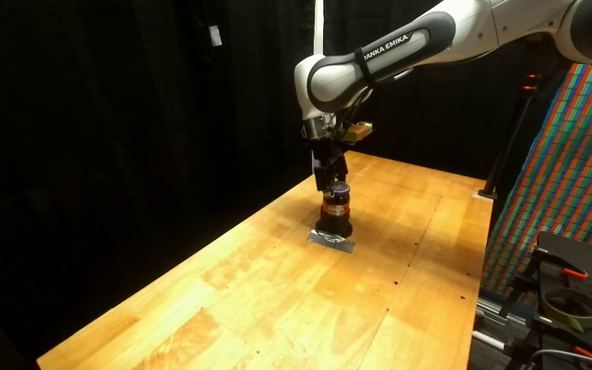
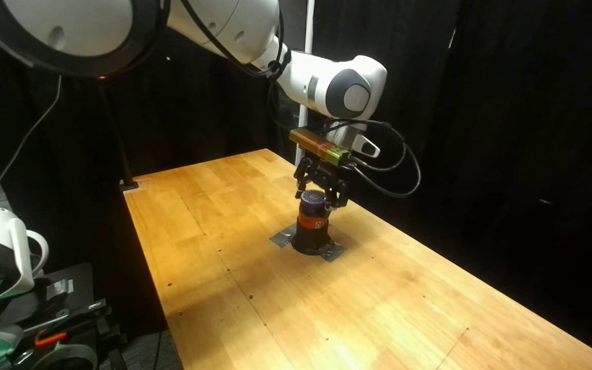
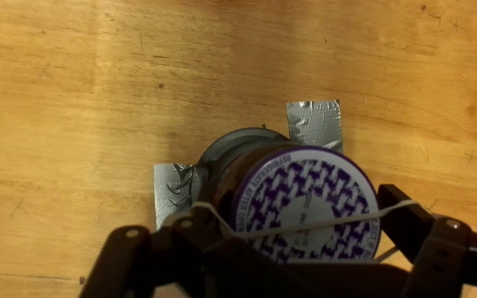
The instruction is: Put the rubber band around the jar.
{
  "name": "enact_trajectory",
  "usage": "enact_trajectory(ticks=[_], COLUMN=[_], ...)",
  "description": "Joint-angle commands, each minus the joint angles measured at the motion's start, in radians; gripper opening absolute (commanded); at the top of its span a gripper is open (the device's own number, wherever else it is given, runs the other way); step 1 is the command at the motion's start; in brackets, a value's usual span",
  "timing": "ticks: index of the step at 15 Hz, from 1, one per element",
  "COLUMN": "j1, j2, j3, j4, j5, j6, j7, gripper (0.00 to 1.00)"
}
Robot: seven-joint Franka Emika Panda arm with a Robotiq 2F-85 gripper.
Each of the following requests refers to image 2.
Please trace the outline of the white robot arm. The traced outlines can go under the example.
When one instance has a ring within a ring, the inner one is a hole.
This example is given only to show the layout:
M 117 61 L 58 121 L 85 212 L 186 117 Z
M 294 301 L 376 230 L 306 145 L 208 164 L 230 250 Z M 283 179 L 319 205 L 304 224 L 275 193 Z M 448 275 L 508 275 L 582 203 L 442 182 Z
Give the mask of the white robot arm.
M 334 121 L 290 139 L 307 152 L 301 186 L 319 164 L 347 168 L 380 149 L 366 126 L 380 104 L 387 68 L 355 55 L 332 63 L 292 50 L 277 35 L 279 0 L 0 0 L 0 48 L 30 68 L 104 79 L 138 65 L 173 29 L 230 65 L 277 82 L 283 94 Z

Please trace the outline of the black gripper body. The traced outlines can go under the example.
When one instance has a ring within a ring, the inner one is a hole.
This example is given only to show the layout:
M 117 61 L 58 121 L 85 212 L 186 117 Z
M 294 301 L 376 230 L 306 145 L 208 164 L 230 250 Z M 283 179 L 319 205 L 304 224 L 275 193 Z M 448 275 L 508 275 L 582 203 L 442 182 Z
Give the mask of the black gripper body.
M 327 193 L 334 186 L 344 186 L 347 188 L 347 182 L 340 177 L 340 172 L 337 167 L 320 162 L 315 157 L 304 157 L 298 162 L 294 179 L 298 179 L 298 177 L 306 179 L 306 186 L 315 184 Z

